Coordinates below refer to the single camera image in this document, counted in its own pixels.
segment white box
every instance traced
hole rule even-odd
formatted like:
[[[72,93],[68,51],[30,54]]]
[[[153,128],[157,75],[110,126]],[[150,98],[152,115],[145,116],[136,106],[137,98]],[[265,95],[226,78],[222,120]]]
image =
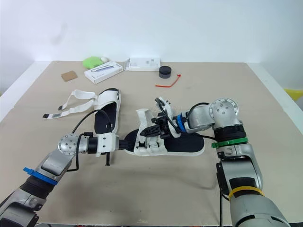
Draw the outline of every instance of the white box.
[[[130,58],[125,71],[159,71],[160,66],[160,58]]]
[[[114,61],[106,62],[102,65],[84,72],[84,75],[94,84],[108,79],[123,71],[123,67]]]

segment black cable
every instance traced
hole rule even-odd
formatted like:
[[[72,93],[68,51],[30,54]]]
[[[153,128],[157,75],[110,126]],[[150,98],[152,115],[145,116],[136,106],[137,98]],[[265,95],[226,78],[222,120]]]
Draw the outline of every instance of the black cable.
[[[74,132],[77,130],[77,128],[79,127],[79,125],[80,125],[88,116],[90,116],[90,115],[91,115],[92,113],[94,113],[94,112],[102,113],[102,114],[107,118],[108,123],[111,124],[110,119],[109,119],[109,116],[108,116],[108,114],[107,114],[104,110],[93,110],[93,111],[89,112],[87,115],[85,115],[85,116],[81,119],[81,121],[79,121],[79,123],[78,123],[78,124],[76,125],[76,127],[73,129],[72,133],[74,133]]]
[[[209,103],[197,103],[196,105],[193,105],[193,106],[190,108],[190,110],[189,110],[189,112],[188,112],[188,114],[187,114],[186,119],[189,118],[189,116],[191,115],[191,112],[193,112],[193,110],[194,110],[197,106],[199,106],[199,105],[209,105]]]
[[[156,102],[157,102],[157,104],[159,106],[159,109],[161,110],[161,112],[163,113],[163,115],[165,116],[165,118],[169,121],[169,123],[172,125],[172,127],[176,130],[176,132],[177,133],[181,133],[182,135],[188,135],[188,133],[184,133],[184,132],[180,131],[180,129],[168,117],[167,113],[164,111],[164,109],[162,107],[162,101],[160,99],[156,98]],[[208,139],[216,141],[216,139],[214,137],[211,137],[211,136],[205,136],[205,135],[200,135],[200,134],[191,134],[191,135],[192,136],[199,136],[199,137],[203,137],[203,138],[208,138]]]
[[[220,189],[220,227],[223,227],[223,193]]]
[[[73,172],[77,171],[79,169],[79,145],[81,137],[84,135],[84,133],[79,135],[78,141],[77,141],[77,147],[76,147],[76,168],[75,169],[68,169],[67,172]]]

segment table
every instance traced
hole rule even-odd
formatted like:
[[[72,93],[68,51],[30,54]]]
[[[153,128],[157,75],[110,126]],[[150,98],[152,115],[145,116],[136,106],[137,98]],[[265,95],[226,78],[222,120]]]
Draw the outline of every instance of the table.
[[[0,123],[0,200],[28,177],[23,167],[35,168],[55,149],[84,113],[46,120],[56,113],[74,89],[99,93],[121,90],[120,138],[138,128],[136,109],[157,113],[154,99],[168,99],[177,112],[219,97],[237,101],[250,143],[263,174],[264,193],[289,222],[302,221],[303,136],[245,63],[165,63],[172,76],[157,72],[124,71],[99,84],[84,77],[81,62],[53,61]],[[64,82],[61,73],[73,70],[78,78]],[[182,74],[171,88],[176,74]],[[77,132],[93,131],[89,117]],[[206,135],[213,135],[211,130]],[[216,152],[205,140],[198,157],[135,157],[123,151],[112,156],[80,155],[80,169],[66,173],[38,213],[39,222],[62,224],[202,226],[219,222]],[[223,222],[230,224],[229,203],[223,204]]]

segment blue cable tie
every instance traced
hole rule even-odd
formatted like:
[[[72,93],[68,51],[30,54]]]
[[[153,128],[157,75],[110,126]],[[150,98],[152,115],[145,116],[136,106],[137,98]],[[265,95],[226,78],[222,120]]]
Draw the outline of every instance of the blue cable tie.
[[[39,178],[39,179],[41,179],[45,182],[48,182],[52,185],[57,185],[58,184],[57,181],[55,181],[55,180],[53,180],[53,179],[51,179],[47,176],[42,175],[41,173],[38,173],[37,171],[35,171],[33,169],[29,169],[27,167],[24,167],[23,171],[27,172],[27,174],[29,174],[29,175],[35,176],[35,177],[37,177],[37,178]]]
[[[182,115],[180,115],[180,114],[177,116],[177,123],[178,123],[178,126],[181,129],[181,131],[186,132],[186,130],[183,126],[183,122],[182,122]]]

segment black round container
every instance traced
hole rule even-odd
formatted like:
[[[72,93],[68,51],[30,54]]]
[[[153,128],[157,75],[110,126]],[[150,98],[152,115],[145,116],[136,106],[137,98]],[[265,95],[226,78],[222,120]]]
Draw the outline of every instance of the black round container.
[[[171,67],[169,66],[161,66],[159,68],[159,77],[163,79],[167,79],[170,77],[171,74]]]

